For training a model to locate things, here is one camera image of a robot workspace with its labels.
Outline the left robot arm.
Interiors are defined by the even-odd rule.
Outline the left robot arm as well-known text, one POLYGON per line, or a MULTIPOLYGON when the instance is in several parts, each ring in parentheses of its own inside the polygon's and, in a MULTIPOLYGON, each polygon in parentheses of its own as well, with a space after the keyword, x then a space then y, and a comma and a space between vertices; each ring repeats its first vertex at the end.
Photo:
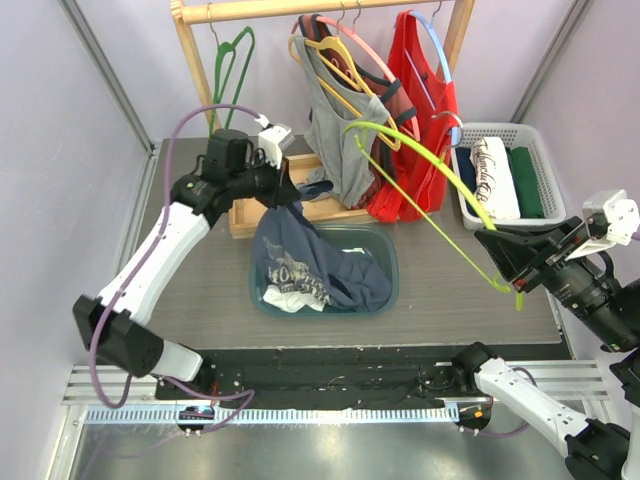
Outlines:
POLYGON ((200 169, 176 180, 169 203, 134 256, 100 293, 73 306, 91 355, 134 377, 148 374, 178 380, 190 398, 205 397, 213 385, 201 354, 165 340, 147 327, 169 281, 191 250, 234 202, 254 198, 266 207, 299 199, 284 156, 290 128, 268 125, 255 141, 221 129, 200 158, 200 169))

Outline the maroon tank top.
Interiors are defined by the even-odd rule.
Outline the maroon tank top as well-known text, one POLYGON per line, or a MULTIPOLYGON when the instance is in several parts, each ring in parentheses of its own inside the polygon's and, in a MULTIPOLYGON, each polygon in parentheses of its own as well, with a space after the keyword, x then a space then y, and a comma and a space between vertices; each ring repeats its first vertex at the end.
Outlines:
MULTIPOLYGON (((416 108, 409 100, 408 94, 401 81, 393 74, 380 54, 364 41, 354 29, 345 28, 339 25, 338 22, 319 14, 306 14, 298 17, 292 30, 300 32, 299 34, 293 35, 308 37, 314 41, 320 41, 327 36, 339 37, 348 48, 356 64, 357 72, 363 77, 371 90, 378 95, 396 122, 398 130, 404 129, 416 139, 420 137, 416 108)), ((331 60, 334 65, 338 66, 340 70, 349 74, 346 63, 342 59, 339 59, 337 53, 324 51, 322 54, 331 60)), ((355 91, 354 88, 347 85, 333 71, 330 70, 330 72, 340 84, 355 91)), ((393 150, 378 138, 375 131, 368 133, 367 137, 363 140, 363 146, 369 151, 373 159, 379 162, 386 173, 390 176, 395 175, 395 169, 391 160, 393 150)), ((375 172, 375 168, 371 166, 370 163, 369 168, 374 174, 372 187, 367 191, 358 208, 347 209, 361 209, 366 207, 381 189, 379 174, 375 172)))

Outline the navy blue tank top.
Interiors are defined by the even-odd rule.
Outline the navy blue tank top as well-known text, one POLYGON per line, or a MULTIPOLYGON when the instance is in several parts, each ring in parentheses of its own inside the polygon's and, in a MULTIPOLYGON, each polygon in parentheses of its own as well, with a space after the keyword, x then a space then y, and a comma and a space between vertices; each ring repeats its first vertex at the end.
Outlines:
POLYGON ((390 296, 391 283, 380 267, 329 245, 304 217, 300 200, 266 210, 254 235, 252 258, 268 286, 328 295, 341 310, 372 312, 390 296))

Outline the lime green hanger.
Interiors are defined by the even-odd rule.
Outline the lime green hanger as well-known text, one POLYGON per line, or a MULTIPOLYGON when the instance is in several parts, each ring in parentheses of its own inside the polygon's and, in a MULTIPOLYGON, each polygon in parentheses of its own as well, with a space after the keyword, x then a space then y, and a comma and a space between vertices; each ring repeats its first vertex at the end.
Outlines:
POLYGON ((447 187, 446 182, 449 182, 459 193, 463 194, 463 197, 469 202, 469 204, 475 209, 481 224, 484 225, 490 231, 496 231, 497 227, 494 221, 487 214, 484 207, 476 200, 474 194, 467 188, 465 183, 453 172, 450 167, 450 162, 447 160, 447 154, 436 155, 425 146, 423 146, 418 140, 413 139, 407 134, 401 133, 399 130, 383 126, 382 124, 374 123, 371 121, 356 120, 346 126, 343 130, 344 134, 350 131, 354 131, 354 140, 360 153, 362 153, 365 159, 386 179, 395 191, 397 191, 406 203, 414 209, 414 211, 428 222, 438 234, 496 291, 503 294, 513 294, 515 296, 515 308, 518 312, 521 312, 524 307, 524 295, 516 292, 511 286, 504 284, 500 281, 500 275, 496 274, 490 277, 476 262, 474 262, 464 250, 459 247, 453 239, 444 232, 444 230, 437 225, 437 223, 431 218, 431 211, 427 211, 422 208, 419 203, 420 200, 427 207, 435 207, 435 199, 439 200, 439 206, 444 202, 444 194, 447 187), (411 175, 407 175, 410 182, 407 187, 402 187, 396 180, 393 180, 384 169, 373 160, 369 151, 363 146, 363 140, 367 137, 369 131, 375 131, 380 136, 388 136, 392 139, 392 144, 399 143, 406 149, 410 149, 416 156, 421 157, 423 160, 431 164, 431 167, 422 167, 424 174, 419 174, 418 162, 414 162, 414 167, 411 175))

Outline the white tank top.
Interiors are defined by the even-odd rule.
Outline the white tank top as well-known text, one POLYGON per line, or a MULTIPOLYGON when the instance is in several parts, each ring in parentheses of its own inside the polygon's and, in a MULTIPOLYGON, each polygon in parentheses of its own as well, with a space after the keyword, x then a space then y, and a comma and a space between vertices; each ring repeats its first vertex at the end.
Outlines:
POLYGON ((269 285, 262 301, 285 313, 298 313, 304 309, 322 313, 326 306, 333 305, 331 296, 314 296, 309 292, 284 291, 276 285, 269 285))

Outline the grey tank top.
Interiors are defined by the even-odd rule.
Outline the grey tank top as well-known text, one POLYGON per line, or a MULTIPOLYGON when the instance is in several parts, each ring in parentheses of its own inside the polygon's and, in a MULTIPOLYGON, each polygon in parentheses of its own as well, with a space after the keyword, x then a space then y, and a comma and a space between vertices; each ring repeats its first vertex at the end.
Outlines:
POLYGON ((344 207, 358 208, 374 183, 374 174, 356 145, 355 132, 347 128, 355 121, 383 125, 389 111, 377 95, 340 84, 305 37, 292 36, 290 47, 297 51, 309 89, 311 126, 304 138, 321 161, 308 180, 330 181, 344 207))

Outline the yellow hanger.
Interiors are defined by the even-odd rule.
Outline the yellow hanger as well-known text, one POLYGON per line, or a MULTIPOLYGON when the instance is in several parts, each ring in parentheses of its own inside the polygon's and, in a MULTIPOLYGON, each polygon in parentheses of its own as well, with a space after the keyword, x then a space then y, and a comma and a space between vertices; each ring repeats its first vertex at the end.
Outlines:
MULTIPOLYGON (((294 59, 299 65, 302 65, 301 63, 301 59, 298 56, 298 54, 296 54, 294 52, 294 40, 296 38, 301 38, 304 41, 305 47, 311 47, 313 50, 315 50, 317 57, 321 60, 322 63, 325 64, 325 66, 333 71, 339 78, 341 78, 347 85, 349 85, 350 87, 354 88, 356 92, 360 92, 360 93, 365 93, 369 98, 378 98, 378 95, 375 94, 371 88, 369 87, 369 85, 365 82, 365 80, 363 79, 363 77, 357 72, 356 69, 356 64, 348 50, 348 48, 345 46, 345 44, 339 39, 339 37, 337 36, 327 36, 324 37, 322 40, 320 41, 314 41, 309 39, 308 37, 304 37, 304 36, 295 36, 295 35, 291 35, 288 39, 288 52, 289 55, 291 56, 292 59, 294 59), (332 63, 331 60, 327 59, 322 52, 324 51, 333 51, 335 53, 338 54, 339 59, 342 59, 347 66, 347 70, 349 72, 349 74, 347 74, 346 72, 343 72, 342 70, 340 70, 340 68, 336 65, 334 65, 334 63, 332 63)), ((325 82, 323 79, 320 78, 319 75, 317 75, 317 79, 319 80, 320 85, 327 90, 329 93, 331 93, 336 99, 338 99, 345 107, 347 107, 347 109, 356 116, 356 118, 361 118, 362 117, 362 113, 355 108, 355 106, 353 106, 351 103, 349 103, 341 94, 339 94, 333 87, 329 86, 329 84, 327 82, 325 82)), ((383 124, 383 126, 385 128, 387 128, 387 130, 389 131, 394 131, 395 133, 398 133, 398 127, 396 125, 396 122, 394 121, 394 119, 391 117, 391 115, 389 116, 389 118, 386 120, 386 122, 383 124)), ((400 140, 392 140, 391 137, 386 135, 386 131, 387 130, 378 130, 378 138, 380 138, 382 140, 383 143, 385 143, 390 149, 392 149, 393 151, 398 151, 400 149, 400 140)))

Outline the dark green hanger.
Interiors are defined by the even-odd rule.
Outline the dark green hanger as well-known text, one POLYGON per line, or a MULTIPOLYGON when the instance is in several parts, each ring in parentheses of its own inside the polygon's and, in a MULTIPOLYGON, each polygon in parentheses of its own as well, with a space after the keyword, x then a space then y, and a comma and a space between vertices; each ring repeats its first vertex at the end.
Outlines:
POLYGON ((231 102, 240 97, 256 46, 254 30, 244 27, 231 41, 216 44, 213 66, 212 104, 221 103, 232 86, 231 102))

